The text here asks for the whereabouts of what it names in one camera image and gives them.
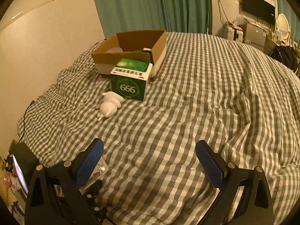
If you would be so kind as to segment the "green 999 medicine box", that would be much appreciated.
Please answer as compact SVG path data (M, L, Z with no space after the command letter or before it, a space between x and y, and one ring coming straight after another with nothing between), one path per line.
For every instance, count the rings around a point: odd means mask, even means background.
M153 64L121 59L110 72L111 89L123 98L144 101Z

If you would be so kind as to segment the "smartphone on stand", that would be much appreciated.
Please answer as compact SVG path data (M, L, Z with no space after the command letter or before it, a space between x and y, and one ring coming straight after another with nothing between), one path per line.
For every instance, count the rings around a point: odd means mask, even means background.
M10 155L17 178L25 194L28 194L33 173L38 165L38 158L31 152L25 143L12 143Z

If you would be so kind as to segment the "silver blister pack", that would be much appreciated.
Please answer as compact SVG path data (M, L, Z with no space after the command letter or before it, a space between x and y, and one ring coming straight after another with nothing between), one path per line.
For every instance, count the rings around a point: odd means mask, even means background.
M93 185L97 180L101 180L105 173L108 172L108 166L104 158L101 157L98 161L96 167L94 168L91 176L89 177L85 186L80 187L80 192L84 193L91 185Z

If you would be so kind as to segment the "white plush toy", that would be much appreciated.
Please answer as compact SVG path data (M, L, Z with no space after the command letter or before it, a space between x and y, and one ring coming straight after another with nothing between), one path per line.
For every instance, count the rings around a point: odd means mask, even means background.
M96 109L99 111L98 120L101 120L102 118L110 118L116 114L124 101L122 96L112 91L104 92L102 96L102 102L96 106Z

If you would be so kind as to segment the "grey white checkered bedspread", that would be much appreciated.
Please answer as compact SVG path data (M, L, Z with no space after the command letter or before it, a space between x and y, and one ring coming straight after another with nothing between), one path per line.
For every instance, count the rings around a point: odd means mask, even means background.
M299 198L299 78L256 48L207 34L167 34L146 99L98 120L111 88L86 51L17 124L44 166L95 138L108 165L98 196L118 224L197 224L218 191L195 154L205 140L226 161L265 171L280 224Z

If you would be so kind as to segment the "black backpack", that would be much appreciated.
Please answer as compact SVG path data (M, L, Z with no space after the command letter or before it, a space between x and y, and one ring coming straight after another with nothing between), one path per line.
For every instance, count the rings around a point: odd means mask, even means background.
M291 69L294 73L299 68L297 56L292 47L289 46L275 46L270 53L270 57L281 62L286 67Z

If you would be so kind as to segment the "silver mini fridge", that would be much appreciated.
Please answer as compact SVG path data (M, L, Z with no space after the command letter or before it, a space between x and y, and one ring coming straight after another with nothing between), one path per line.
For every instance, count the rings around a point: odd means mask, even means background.
M263 51L266 41L266 32L262 28L251 23L245 23L243 30L243 42Z

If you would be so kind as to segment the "white suitcase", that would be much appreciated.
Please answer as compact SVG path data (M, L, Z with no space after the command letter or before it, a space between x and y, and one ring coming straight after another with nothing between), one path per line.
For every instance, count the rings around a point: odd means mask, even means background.
M244 32L238 26L224 26L223 27L223 38L229 41L237 41L242 43Z

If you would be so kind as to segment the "brown cardboard box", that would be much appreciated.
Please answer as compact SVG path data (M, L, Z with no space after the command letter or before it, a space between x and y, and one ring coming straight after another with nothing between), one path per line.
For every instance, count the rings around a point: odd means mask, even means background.
M135 59L153 64L155 78L167 52L167 31L150 29L117 33L102 42L91 56L98 72L109 75L121 59Z

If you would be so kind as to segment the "white oval vanity mirror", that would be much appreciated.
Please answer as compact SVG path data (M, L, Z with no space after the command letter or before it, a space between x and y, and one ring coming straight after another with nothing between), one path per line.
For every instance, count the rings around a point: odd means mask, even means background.
M290 25L286 16L281 13L276 20L276 30L281 33L281 38L287 40L290 36Z

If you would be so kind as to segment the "green curtain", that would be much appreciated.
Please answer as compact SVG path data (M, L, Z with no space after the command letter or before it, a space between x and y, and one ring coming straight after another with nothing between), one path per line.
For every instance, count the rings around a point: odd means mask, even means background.
M107 38L119 32L144 29L212 33L211 0L94 1Z
M289 25L291 27L291 39L292 41L296 38L298 45L299 45L299 36L300 36L300 22L297 18L292 7L289 5L287 0L277 0L278 2L278 11L281 14L284 14L287 18Z

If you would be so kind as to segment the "black wall television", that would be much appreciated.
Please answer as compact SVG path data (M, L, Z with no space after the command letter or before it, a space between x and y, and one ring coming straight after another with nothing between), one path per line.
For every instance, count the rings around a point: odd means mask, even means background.
M275 24L275 6L265 0L242 0L242 11L252 14L270 25Z

